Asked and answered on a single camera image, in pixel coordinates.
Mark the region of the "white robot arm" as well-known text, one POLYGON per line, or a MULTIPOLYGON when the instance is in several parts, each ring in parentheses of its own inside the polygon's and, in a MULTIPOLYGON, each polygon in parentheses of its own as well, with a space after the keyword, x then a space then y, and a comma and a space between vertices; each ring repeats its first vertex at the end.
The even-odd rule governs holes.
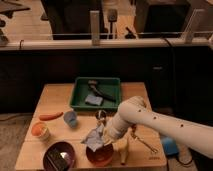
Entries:
POLYGON ((132 125, 144 125, 185 144, 213 159, 213 127, 153 112, 144 106, 141 96, 131 97, 118 106, 103 133, 108 145, 121 139, 132 125))

